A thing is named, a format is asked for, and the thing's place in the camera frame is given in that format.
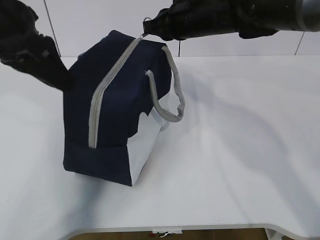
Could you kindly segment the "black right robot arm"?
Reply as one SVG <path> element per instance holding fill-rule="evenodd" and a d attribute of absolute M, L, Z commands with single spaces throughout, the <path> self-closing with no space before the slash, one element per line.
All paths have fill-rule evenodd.
<path fill-rule="evenodd" d="M 319 32 L 318 0 L 175 0 L 143 23 L 164 41 L 237 33 L 241 39 L 279 31 Z"/>

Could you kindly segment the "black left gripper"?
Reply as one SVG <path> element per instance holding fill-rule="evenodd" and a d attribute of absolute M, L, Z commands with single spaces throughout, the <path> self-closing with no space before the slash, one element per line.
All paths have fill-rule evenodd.
<path fill-rule="evenodd" d="M 0 62 L 53 88 L 69 91 L 74 79 L 54 40 L 37 30 L 38 19 L 36 12 L 20 0 L 0 2 Z"/>

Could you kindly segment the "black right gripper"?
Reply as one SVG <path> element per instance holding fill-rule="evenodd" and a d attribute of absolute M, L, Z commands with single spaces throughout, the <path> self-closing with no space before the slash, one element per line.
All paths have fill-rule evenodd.
<path fill-rule="evenodd" d="M 153 18 L 142 22 L 145 35 L 162 40 L 186 40 L 238 33 L 250 38 L 250 18 L 245 13 L 247 0 L 175 0 Z"/>

